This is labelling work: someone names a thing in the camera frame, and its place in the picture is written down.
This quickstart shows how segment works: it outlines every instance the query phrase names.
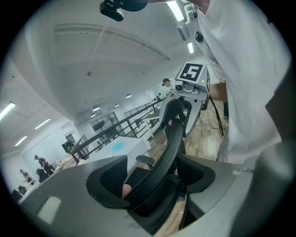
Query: chair armrest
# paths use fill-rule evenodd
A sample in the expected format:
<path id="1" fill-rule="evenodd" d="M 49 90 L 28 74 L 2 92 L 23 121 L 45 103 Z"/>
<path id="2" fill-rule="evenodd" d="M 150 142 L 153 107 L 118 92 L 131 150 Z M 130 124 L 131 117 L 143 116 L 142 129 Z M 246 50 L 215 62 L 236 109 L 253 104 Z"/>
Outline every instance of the chair armrest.
<path id="1" fill-rule="evenodd" d="M 154 159 L 149 156 L 137 156 L 136 161 L 147 164 L 150 168 L 153 167 Z"/>

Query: railing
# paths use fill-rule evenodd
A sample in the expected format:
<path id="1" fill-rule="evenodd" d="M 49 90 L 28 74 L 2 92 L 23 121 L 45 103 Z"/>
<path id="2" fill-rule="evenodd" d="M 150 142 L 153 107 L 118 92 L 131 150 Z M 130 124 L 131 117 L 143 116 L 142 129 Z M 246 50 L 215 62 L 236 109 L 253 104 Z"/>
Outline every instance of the railing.
<path id="1" fill-rule="evenodd" d="M 78 140 L 78 142 L 75 144 L 75 146 L 72 148 L 72 150 L 70 151 L 69 154 L 72 155 L 72 152 L 73 152 L 74 150 L 76 150 L 76 148 L 77 148 L 78 146 L 82 145 L 82 144 L 83 144 L 84 142 L 86 142 L 86 141 L 87 141 L 87 138 L 86 138 L 85 135 L 83 135 L 83 136 Z M 80 149 L 79 151 L 77 151 L 77 154 L 78 154 L 78 156 L 79 156 L 81 159 L 84 159 L 85 157 L 86 157 L 86 158 L 89 157 L 89 156 L 88 156 L 88 152 L 89 152 L 89 147 L 88 147 L 88 146 L 85 146 L 83 149 Z M 74 160 L 75 160 L 76 162 L 78 162 L 78 159 L 76 158 L 76 156 L 74 156 L 74 155 L 72 155 L 72 156 L 73 156 Z"/>
<path id="2" fill-rule="evenodd" d="M 135 109 L 132 109 L 132 110 L 129 110 L 129 111 L 125 112 L 124 115 L 125 115 L 126 117 L 128 117 L 128 116 L 130 116 L 130 115 L 132 115 L 132 114 L 134 114 L 134 113 L 139 112 L 139 111 L 142 110 L 143 108 L 146 108 L 146 109 L 147 109 L 147 108 L 151 107 L 150 105 L 151 105 L 151 103 L 148 103 L 148 104 L 145 104 L 145 105 L 139 106 L 139 107 L 137 107 L 137 108 L 135 108 Z"/>
<path id="3" fill-rule="evenodd" d="M 158 104 L 159 102 L 163 101 L 164 99 L 162 100 L 159 100 L 159 101 L 156 101 L 155 103 L 153 104 L 150 104 L 149 106 L 145 106 L 143 109 L 131 114 L 130 116 L 128 116 L 127 118 L 117 122 L 116 124 L 112 125 L 111 127 L 107 128 L 106 130 L 98 133 L 97 135 L 93 136 L 92 138 L 86 140 L 83 144 L 79 144 L 78 146 L 75 146 L 71 151 L 70 151 L 70 154 L 73 156 L 73 158 L 75 160 L 77 160 L 77 157 L 75 156 L 75 154 L 77 153 L 79 155 L 79 157 L 81 159 L 84 159 L 86 160 L 89 155 L 91 153 L 93 153 L 95 150 L 99 149 L 100 147 L 102 147 L 104 144 L 106 144 L 107 142 L 110 142 L 111 140 L 113 140 L 113 138 L 117 138 L 119 133 L 123 132 L 125 129 L 130 129 L 130 131 L 128 133 L 126 133 L 124 136 L 128 136 L 130 137 L 130 134 L 131 134 L 131 137 L 135 137 L 135 138 L 141 138 L 147 131 L 148 129 L 143 133 L 141 134 L 139 137 L 137 136 L 137 134 L 139 134 L 145 127 L 141 128 L 139 131 L 135 130 L 136 128 L 133 128 L 133 124 L 137 123 L 138 121 L 141 121 L 141 119 L 143 117 L 145 117 L 146 115 L 149 114 L 149 112 L 145 113 L 144 115 L 142 115 L 140 118 L 137 118 L 134 122 L 130 123 L 130 119 L 135 117 L 136 115 L 140 114 L 140 113 L 143 113 L 145 110 L 147 110 L 148 108 L 150 107 L 153 107 L 154 110 L 155 110 L 155 107 L 154 105 Z M 103 143 L 101 143 L 99 146 L 97 146 L 96 148 L 94 148 L 93 150 L 89 151 L 87 154 L 85 154 L 85 152 L 81 152 L 83 149 L 85 149 L 85 147 L 87 147 L 90 143 L 94 142 L 95 140 L 97 140 L 98 138 L 100 138 L 103 134 L 105 134 L 106 132 L 112 130 L 112 129 L 116 129 L 117 126 L 120 126 L 121 124 L 123 124 L 124 122 L 127 122 L 127 126 L 122 128 L 120 131 L 117 131 L 116 134 L 114 134 L 113 136 L 109 137 L 106 141 L 104 141 Z M 143 124 L 144 121 L 140 122 L 139 124 L 137 124 L 136 126 L 139 127 L 141 126 L 141 124 Z M 149 123 L 148 123 L 148 126 L 151 125 L 150 128 L 153 128 L 155 125 L 156 125 L 157 121 L 154 120 L 151 120 Z"/>

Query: fluorescent light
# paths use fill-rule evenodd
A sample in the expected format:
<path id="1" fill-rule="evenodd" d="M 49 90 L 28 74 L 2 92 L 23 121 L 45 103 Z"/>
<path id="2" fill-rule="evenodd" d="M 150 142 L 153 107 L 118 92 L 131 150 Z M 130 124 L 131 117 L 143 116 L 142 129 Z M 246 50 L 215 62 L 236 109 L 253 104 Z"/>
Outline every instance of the fluorescent light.
<path id="1" fill-rule="evenodd" d="M 22 139 L 20 139 L 20 141 L 19 141 L 18 143 L 15 144 L 15 146 L 20 145 L 20 143 L 21 143 L 22 141 L 24 141 L 26 138 L 27 138 L 27 136 L 24 136 Z"/>
<path id="2" fill-rule="evenodd" d="M 182 21 L 184 20 L 183 14 L 177 4 L 176 1 L 171 1 L 171 2 L 167 2 L 168 6 L 170 7 L 170 9 L 172 10 L 172 12 L 175 15 L 175 18 L 177 19 L 177 21 Z"/>
<path id="3" fill-rule="evenodd" d="M 194 50 L 193 50 L 193 44 L 192 44 L 192 42 L 191 43 L 188 43 L 188 48 L 189 48 L 189 52 L 191 54 L 193 54 L 194 53 Z"/>
<path id="4" fill-rule="evenodd" d="M 93 108 L 93 110 L 92 111 L 97 111 L 97 110 L 99 110 L 100 109 L 100 107 L 97 107 L 97 106 L 95 106 L 94 108 Z"/>
<path id="5" fill-rule="evenodd" d="M 51 137 L 53 137 L 54 136 L 54 134 L 52 134 L 51 136 L 49 136 L 47 139 L 50 139 Z"/>
<path id="6" fill-rule="evenodd" d="M 10 102 L 9 105 L 0 113 L 0 120 L 13 108 L 15 104 Z"/>
<path id="7" fill-rule="evenodd" d="M 47 123 L 48 121 L 50 121 L 50 118 L 48 120 L 44 121 L 43 123 L 41 123 L 40 125 L 38 125 L 35 129 L 40 128 L 43 124 Z"/>

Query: cable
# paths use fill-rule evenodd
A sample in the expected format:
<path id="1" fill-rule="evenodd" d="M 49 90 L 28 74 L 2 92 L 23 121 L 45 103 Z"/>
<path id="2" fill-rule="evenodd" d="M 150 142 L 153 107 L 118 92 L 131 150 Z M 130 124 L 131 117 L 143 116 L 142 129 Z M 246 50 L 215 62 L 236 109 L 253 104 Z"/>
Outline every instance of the cable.
<path id="1" fill-rule="evenodd" d="M 212 100 L 212 97 L 210 96 L 210 88 L 207 84 L 207 89 L 208 89 L 208 93 L 209 93 L 209 99 L 210 101 L 212 102 L 213 106 L 214 106 L 214 109 L 215 109 L 215 112 L 216 112 L 216 116 L 217 116 L 217 121 L 218 121 L 218 124 L 219 124 L 219 130 L 220 130 L 220 133 L 222 135 L 222 137 L 224 136 L 224 132 L 223 132 L 223 127 L 222 127 L 222 122 L 221 122 L 221 119 L 220 119 L 220 115 L 219 115 L 219 112 L 216 108 L 216 105 L 214 103 L 214 101 Z"/>
<path id="2" fill-rule="evenodd" d="M 220 127 L 217 127 L 217 128 L 214 128 L 212 125 L 216 124 L 218 122 L 218 120 L 216 122 L 214 122 L 213 124 L 209 124 L 209 123 L 206 123 L 206 121 L 209 119 L 208 116 L 203 116 L 203 117 L 200 117 L 199 118 L 201 121 L 203 121 L 203 124 L 198 124 L 196 126 L 201 126 L 201 125 L 205 125 L 205 124 L 208 124 L 212 127 L 212 129 L 219 129 Z"/>
<path id="3" fill-rule="evenodd" d="M 220 129 L 220 127 L 217 127 L 217 128 L 214 128 L 211 124 L 207 124 L 207 125 L 210 125 L 212 127 L 212 129 Z"/>

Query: blue object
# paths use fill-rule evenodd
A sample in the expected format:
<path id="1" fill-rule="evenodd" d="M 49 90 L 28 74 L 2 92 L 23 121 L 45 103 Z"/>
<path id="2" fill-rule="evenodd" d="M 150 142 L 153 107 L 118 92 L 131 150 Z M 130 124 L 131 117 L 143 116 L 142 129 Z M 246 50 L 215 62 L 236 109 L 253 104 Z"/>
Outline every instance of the blue object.
<path id="1" fill-rule="evenodd" d="M 124 143 L 123 143 L 123 142 L 117 143 L 117 144 L 115 144 L 115 145 L 112 147 L 112 151 L 113 151 L 113 152 L 119 151 L 119 150 L 121 150 L 123 147 L 124 147 Z"/>

